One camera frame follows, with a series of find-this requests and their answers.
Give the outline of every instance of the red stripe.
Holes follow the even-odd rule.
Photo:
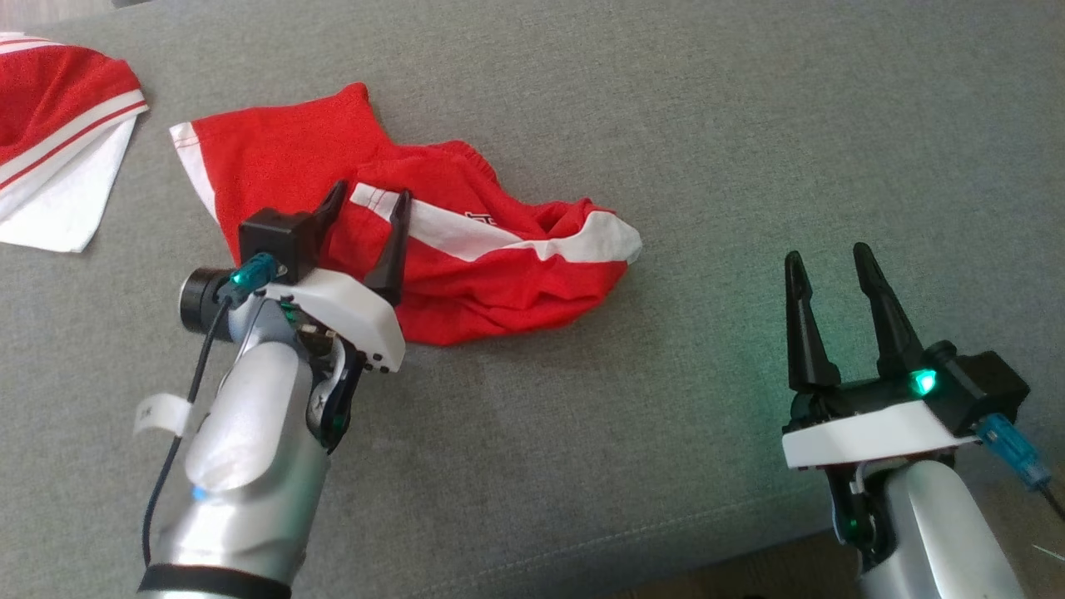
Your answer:
[[[51,151],[49,151],[45,156],[43,156],[39,159],[37,159],[36,162],[34,162],[33,164],[27,166],[26,168],[19,171],[18,173],[15,173],[11,177],[9,177],[6,181],[0,183],[0,191],[2,191],[5,187],[7,187],[11,183],[13,183],[16,179],[18,179],[22,175],[26,175],[30,171],[33,171],[34,168],[36,168],[37,166],[39,166],[42,162],[45,162],[49,158],[55,156],[55,152],[58,152],[58,151],[62,150],[63,148],[69,146],[70,144],[72,144],[73,142],[76,142],[79,137],[81,137],[82,135],[84,135],[85,133],[88,133],[93,129],[99,127],[100,124],[105,123],[106,120],[110,120],[110,119],[112,119],[112,118],[114,118],[116,116],[119,116],[121,114],[125,114],[125,113],[127,113],[127,112],[129,112],[129,111],[131,111],[133,109],[137,109],[137,108],[141,108],[141,107],[147,106],[147,104],[148,104],[147,101],[141,100],[140,102],[137,102],[135,104],[130,104],[130,106],[128,106],[128,107],[126,107],[124,109],[118,109],[115,112],[113,112],[113,113],[111,113],[111,114],[109,114],[106,116],[103,116],[101,118],[96,119],[95,122],[93,122],[93,124],[88,125],[87,127],[85,127],[81,131],[78,131],[77,133],[75,133],[70,137],[68,137],[65,142],[63,142],[62,144],[60,144],[60,145],[55,146],[54,148],[52,148]]]
[[[45,39],[44,37],[22,37],[20,39],[9,39],[6,42],[0,42],[0,46],[7,46],[10,44],[28,44],[30,42],[51,42],[51,39]]]

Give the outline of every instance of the green led light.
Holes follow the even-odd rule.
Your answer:
[[[911,372],[910,388],[921,398],[928,395],[935,388],[935,371],[918,370]]]

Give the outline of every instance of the wooden floor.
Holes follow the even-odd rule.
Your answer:
[[[0,31],[112,11],[110,0],[0,0]],[[1016,481],[982,489],[981,507],[1030,599],[1065,598],[1065,523]],[[852,551],[829,533],[655,582],[610,599],[858,599]]]

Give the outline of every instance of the gray couch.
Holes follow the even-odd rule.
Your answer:
[[[845,377],[874,372],[864,240],[923,341],[1017,367],[1023,428],[1065,456],[1052,0],[160,0],[34,33],[128,60],[151,111],[84,255],[0,246],[0,596],[140,580],[168,441],[131,438],[133,406],[186,388],[177,289],[228,260],[166,128],[357,80],[398,142],[464,139],[515,196],[591,196],[645,249],[569,328],[368,377],[297,597],[591,597],[824,528],[821,476],[780,451],[790,249]]]

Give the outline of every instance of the white cable tag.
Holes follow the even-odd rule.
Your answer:
[[[179,437],[185,434],[185,423],[193,404],[173,393],[157,393],[136,406],[133,434],[145,428],[162,428]]]

